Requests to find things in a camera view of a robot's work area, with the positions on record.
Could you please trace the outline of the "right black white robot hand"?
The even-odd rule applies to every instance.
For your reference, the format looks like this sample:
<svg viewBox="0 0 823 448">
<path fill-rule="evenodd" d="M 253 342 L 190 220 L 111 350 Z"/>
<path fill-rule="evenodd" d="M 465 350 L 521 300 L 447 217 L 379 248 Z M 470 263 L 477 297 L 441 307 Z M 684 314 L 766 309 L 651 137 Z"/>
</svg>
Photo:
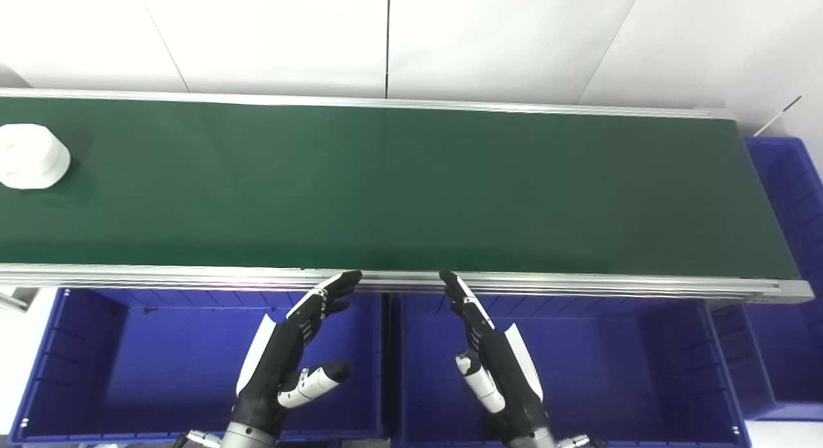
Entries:
<svg viewBox="0 0 823 448">
<path fill-rule="evenodd" d="M 555 447 L 543 387 L 517 325 L 497 328 L 456 273 L 441 271 L 440 279 L 451 310 L 464 322 L 469 348 L 455 362 L 486 410 L 488 435 L 505 447 Z"/>
</svg>

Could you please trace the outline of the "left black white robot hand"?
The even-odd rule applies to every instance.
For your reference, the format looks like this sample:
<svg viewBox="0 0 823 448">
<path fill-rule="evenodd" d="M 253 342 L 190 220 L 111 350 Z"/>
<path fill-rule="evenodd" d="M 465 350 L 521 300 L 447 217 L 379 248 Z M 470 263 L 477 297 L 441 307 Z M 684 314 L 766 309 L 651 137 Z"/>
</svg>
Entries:
<svg viewBox="0 0 823 448">
<path fill-rule="evenodd" d="M 274 445 L 288 412 L 334 390 L 352 375 L 345 358 L 299 368 L 306 346 L 320 333 L 324 319 L 348 308 L 363 275 L 344 271 L 320 282 L 275 323 L 255 369 L 241 387 L 223 442 L 229 438 Z"/>
</svg>

